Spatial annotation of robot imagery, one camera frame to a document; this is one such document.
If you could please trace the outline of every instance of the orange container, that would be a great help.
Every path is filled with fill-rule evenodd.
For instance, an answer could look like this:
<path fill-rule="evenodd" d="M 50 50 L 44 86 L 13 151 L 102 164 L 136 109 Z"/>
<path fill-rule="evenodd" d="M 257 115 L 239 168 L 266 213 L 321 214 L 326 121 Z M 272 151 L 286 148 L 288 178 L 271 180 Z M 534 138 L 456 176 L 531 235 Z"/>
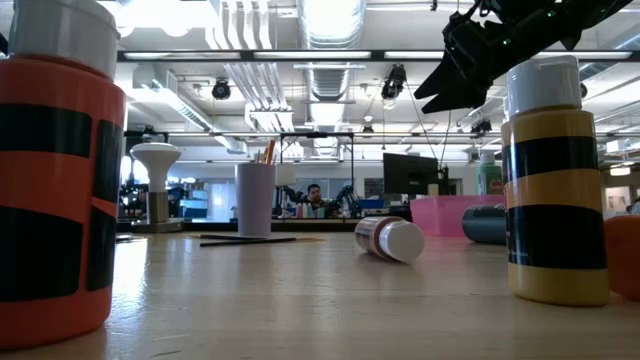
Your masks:
<path fill-rule="evenodd" d="M 109 316 L 125 94 L 68 61 L 0 61 L 0 349 Z"/>
<path fill-rule="evenodd" d="M 640 215 L 605 220 L 609 287 L 611 291 L 640 300 Z"/>

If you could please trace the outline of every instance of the black stripe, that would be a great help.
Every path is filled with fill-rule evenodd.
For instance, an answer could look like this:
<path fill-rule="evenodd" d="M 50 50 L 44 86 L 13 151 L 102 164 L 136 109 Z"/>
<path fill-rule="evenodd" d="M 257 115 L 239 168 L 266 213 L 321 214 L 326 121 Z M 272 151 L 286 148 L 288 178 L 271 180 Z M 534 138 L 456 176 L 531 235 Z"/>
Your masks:
<path fill-rule="evenodd" d="M 507 213 L 509 262 L 555 269 L 607 267 L 602 214 L 567 205 L 529 205 Z"/>
<path fill-rule="evenodd" d="M 116 219 L 100 209 L 91 208 L 87 290 L 102 289 L 113 283 L 115 246 Z"/>
<path fill-rule="evenodd" d="M 596 140 L 563 136 L 522 141 L 502 149 L 505 184 L 524 176 L 558 170 L 598 170 Z"/>
<path fill-rule="evenodd" d="M 88 158 L 91 117 L 49 106 L 0 104 L 0 151 L 52 152 Z"/>
<path fill-rule="evenodd" d="M 0 301 L 75 293 L 81 254 L 82 224 L 0 206 Z"/>
<path fill-rule="evenodd" d="M 121 148 L 122 128 L 100 120 L 93 196 L 113 203 L 118 200 Z"/>

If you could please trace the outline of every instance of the desk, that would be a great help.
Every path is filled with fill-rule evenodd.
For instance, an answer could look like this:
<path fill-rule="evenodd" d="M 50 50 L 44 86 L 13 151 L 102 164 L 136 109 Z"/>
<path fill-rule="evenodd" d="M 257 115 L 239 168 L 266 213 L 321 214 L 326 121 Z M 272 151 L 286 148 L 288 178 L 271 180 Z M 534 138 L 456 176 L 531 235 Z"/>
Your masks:
<path fill-rule="evenodd" d="M 404 266 L 362 254 L 351 234 L 313 235 L 326 241 L 200 249 L 173 234 L 119 244 L 103 328 L 0 358 L 640 358 L 640 303 L 515 298 L 503 247 L 430 240 Z"/>

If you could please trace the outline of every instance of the bottle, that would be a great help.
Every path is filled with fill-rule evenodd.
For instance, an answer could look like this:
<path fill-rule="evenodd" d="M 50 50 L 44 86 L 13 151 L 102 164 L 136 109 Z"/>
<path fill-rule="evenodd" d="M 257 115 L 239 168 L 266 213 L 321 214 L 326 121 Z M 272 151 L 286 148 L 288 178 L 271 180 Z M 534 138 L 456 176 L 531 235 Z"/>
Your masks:
<path fill-rule="evenodd" d="M 84 334 L 109 316 L 126 111 L 105 8 L 21 0 L 14 9 L 0 61 L 0 122 L 12 138 L 0 157 L 3 176 L 21 181 L 0 194 L 0 349 Z"/>
<path fill-rule="evenodd" d="M 495 164 L 493 153 L 480 155 L 480 166 L 476 168 L 478 195 L 502 195 L 502 168 Z"/>
<path fill-rule="evenodd" d="M 526 61 L 507 74 L 502 126 L 509 285 L 557 305 L 609 301 L 593 114 L 582 111 L 578 61 Z"/>
<path fill-rule="evenodd" d="M 355 230 L 356 243 L 369 254 L 385 260 L 409 263 L 424 250 L 422 230 L 395 216 L 368 217 Z"/>

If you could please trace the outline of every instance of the computer monitor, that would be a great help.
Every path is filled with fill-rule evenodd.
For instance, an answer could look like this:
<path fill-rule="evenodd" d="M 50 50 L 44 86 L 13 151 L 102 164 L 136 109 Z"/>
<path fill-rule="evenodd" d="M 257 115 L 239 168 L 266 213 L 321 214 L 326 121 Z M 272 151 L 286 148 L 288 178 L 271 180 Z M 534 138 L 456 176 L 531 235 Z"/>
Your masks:
<path fill-rule="evenodd" d="M 428 195 L 429 184 L 439 184 L 438 160 L 384 153 L 384 193 Z"/>

